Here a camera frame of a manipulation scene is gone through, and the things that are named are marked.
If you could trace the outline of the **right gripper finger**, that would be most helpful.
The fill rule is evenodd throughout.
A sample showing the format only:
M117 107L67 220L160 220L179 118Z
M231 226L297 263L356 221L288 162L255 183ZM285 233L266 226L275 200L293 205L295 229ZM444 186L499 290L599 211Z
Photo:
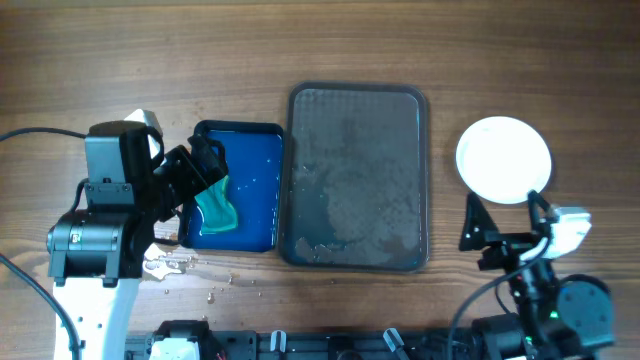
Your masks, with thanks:
M527 194L527 206L532 232L540 237L548 237L550 227L547 220L547 212L550 210L551 205L539 192L531 190Z
M466 197L465 221L458 245L460 251L481 250L496 242L498 227L475 192Z

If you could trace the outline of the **green scrubbing sponge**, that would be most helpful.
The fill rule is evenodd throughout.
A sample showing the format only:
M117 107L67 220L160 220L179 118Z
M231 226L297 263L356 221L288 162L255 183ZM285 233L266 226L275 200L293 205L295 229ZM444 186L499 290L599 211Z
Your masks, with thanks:
M202 234L217 234L237 228L239 217L227 196L230 177L225 176L195 196L202 215Z

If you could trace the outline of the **white plate top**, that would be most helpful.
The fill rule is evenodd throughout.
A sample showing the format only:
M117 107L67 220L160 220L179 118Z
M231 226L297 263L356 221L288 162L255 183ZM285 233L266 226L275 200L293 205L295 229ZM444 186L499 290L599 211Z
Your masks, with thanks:
M461 135L455 152L458 173L478 196L497 204L519 204L542 191L552 174L544 138L527 123L507 116L476 121Z

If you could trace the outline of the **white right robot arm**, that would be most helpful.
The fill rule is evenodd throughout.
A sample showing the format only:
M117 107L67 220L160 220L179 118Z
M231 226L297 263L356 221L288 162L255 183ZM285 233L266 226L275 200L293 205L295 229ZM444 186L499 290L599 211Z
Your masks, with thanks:
M476 319L470 329L473 359L594 359L614 344L614 306L609 287L585 274L556 276L555 259L576 250L591 229L581 207L549 204L538 192L527 195L531 229L500 231L479 196L469 193L459 242L462 252L478 250L482 271L502 276L477 289L457 310L446 345L456 354L456 329L466 309L485 292L507 284L515 311Z

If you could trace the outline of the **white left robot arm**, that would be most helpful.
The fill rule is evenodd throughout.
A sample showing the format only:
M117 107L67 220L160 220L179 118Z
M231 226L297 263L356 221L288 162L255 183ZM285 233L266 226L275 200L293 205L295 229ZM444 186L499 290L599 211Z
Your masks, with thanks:
M55 358L65 345L77 359L122 359L131 311L154 226L228 173L225 148L206 135L153 154L160 132L141 122L92 126L85 137L88 177L79 189L87 206L72 208L48 233L49 275L62 306Z

